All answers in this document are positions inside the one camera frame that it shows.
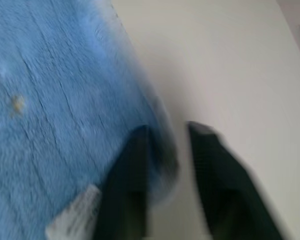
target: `white label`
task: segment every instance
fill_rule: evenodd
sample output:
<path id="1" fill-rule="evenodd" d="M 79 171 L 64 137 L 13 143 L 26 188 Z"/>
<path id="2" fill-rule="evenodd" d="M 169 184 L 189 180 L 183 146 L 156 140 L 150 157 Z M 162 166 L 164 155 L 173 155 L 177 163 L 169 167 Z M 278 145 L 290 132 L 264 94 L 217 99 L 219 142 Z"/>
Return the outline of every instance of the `white label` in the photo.
<path id="1" fill-rule="evenodd" d="M 91 240 L 97 223 L 101 191 L 89 185 L 45 229 L 48 240 Z"/>

